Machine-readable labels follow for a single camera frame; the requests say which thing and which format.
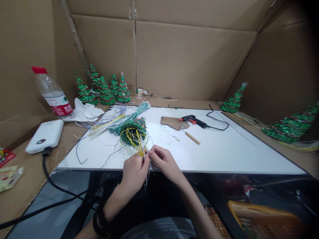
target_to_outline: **wooden handle tool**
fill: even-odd
[[[179,127],[182,131],[184,131],[185,132],[185,134],[188,136],[188,137],[190,137],[195,143],[197,143],[198,145],[200,145],[200,142],[197,140],[197,139],[195,139],[191,134],[189,134],[189,133],[187,133],[185,130],[183,130],[181,127]]]

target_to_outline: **green sequined tree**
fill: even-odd
[[[90,73],[92,78],[92,90],[94,92],[100,92],[100,75],[92,64],[90,65]]]
[[[243,97],[243,91],[248,85],[247,83],[243,83],[241,88],[239,88],[232,97],[228,98],[228,100],[224,101],[224,103],[219,107],[222,111],[226,111],[229,113],[236,113],[240,107],[240,101]]]
[[[286,116],[283,120],[263,128],[262,132],[280,141],[295,143],[311,127],[318,112],[318,105],[307,107],[300,113]]]
[[[116,102],[116,99],[111,92],[108,84],[105,82],[103,76],[101,76],[101,85],[100,85],[100,102],[102,105],[112,105]]]
[[[85,105],[86,103],[97,105],[99,102],[96,97],[90,92],[87,85],[82,81],[80,77],[76,77],[76,84],[79,90],[79,100]]]
[[[123,133],[124,130],[130,128],[131,134],[136,134],[136,130],[141,134],[142,140],[145,139],[146,134],[146,123],[143,117],[136,118],[135,120],[129,120],[121,126],[121,140],[131,145],[131,141],[128,139],[127,134]],[[135,139],[133,140],[136,145],[138,145],[138,141]]]
[[[122,77],[121,77],[121,82],[120,82],[120,87],[119,87],[119,94],[117,100],[119,102],[129,102],[131,101],[131,96],[129,89],[127,87],[127,84],[125,82],[123,72],[122,72]]]
[[[111,88],[111,91],[112,91],[115,99],[117,99],[117,95],[119,94],[119,85],[118,85],[118,82],[116,80],[116,76],[114,74],[112,75],[110,88]]]

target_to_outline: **hand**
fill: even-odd
[[[186,178],[168,149],[154,145],[145,155],[145,160],[149,160],[149,158],[151,158],[163,174],[178,187],[185,181]]]
[[[149,171],[150,158],[145,158],[143,163],[142,156],[134,154],[124,161],[123,178],[120,188],[129,200],[141,189],[147,173]]]

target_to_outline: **bracelet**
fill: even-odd
[[[93,216],[93,228],[94,231],[101,237],[106,237],[108,235],[108,221],[106,220],[104,213],[103,213],[103,207],[99,207],[97,211],[94,213]]]

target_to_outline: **desk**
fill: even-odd
[[[219,110],[219,105],[216,102],[212,101],[197,101],[197,100],[177,100],[177,101],[166,101],[159,98],[152,97],[132,97],[134,102],[149,101],[154,107],[167,107],[170,105],[172,109],[175,107],[184,107],[186,109],[205,109],[208,110],[210,103],[214,110]],[[108,109],[107,106],[101,104],[97,107],[103,109],[104,111]],[[248,124],[245,121],[239,121],[236,118],[233,118],[228,113],[221,113],[223,116],[231,121],[236,122],[241,127],[242,130],[246,129],[251,134],[255,135],[257,138],[265,142],[267,145],[270,145],[272,148],[283,154],[286,158],[292,161],[294,164],[298,165],[305,172],[308,172],[311,176],[319,180],[319,160],[318,157],[309,152],[298,152],[287,148],[283,145],[276,143],[272,138],[263,134],[260,129],[255,128],[254,126]],[[207,121],[208,117],[203,118],[204,122],[210,123]],[[65,156],[72,150],[73,146],[77,140],[74,135],[81,137],[85,133],[85,129],[80,128],[74,122],[65,123],[62,131],[62,135],[59,141],[59,145],[52,150],[50,158],[47,161],[47,168],[49,173],[51,173],[56,166],[65,158]],[[37,154],[27,154],[25,149],[30,140],[27,140],[12,152],[17,156],[13,158],[6,164],[6,167],[20,165],[25,167],[24,173],[21,176],[19,182],[15,185],[14,188],[5,191],[0,194],[0,205],[5,205],[6,210],[2,210],[2,218],[0,223],[12,220],[21,216],[30,203],[37,196],[41,188],[46,182],[46,177],[42,169],[42,156],[41,153]],[[0,238],[4,238],[12,227],[5,228],[0,231]]]
[[[110,117],[117,112],[119,112],[119,106],[114,106],[104,116]],[[133,112],[135,112],[134,109],[127,107],[125,114]],[[209,112],[211,111],[151,107],[139,115],[145,118],[147,132],[152,140],[149,140],[148,149],[156,144],[170,150],[183,172],[305,174],[302,169],[226,117],[221,111],[214,111],[210,115],[229,123],[225,131],[202,129],[198,125],[190,125],[186,129],[201,142],[200,145],[188,138],[183,131],[176,131],[167,125],[160,124],[162,116],[181,118],[186,115],[195,115],[199,120],[213,127],[226,127],[226,124],[207,117],[206,114]],[[85,133],[79,145],[68,153],[58,165],[58,170],[122,170],[124,161],[134,154],[133,148],[128,146],[123,148],[122,144],[118,143],[119,136],[108,131],[94,139],[88,134],[89,132]]]

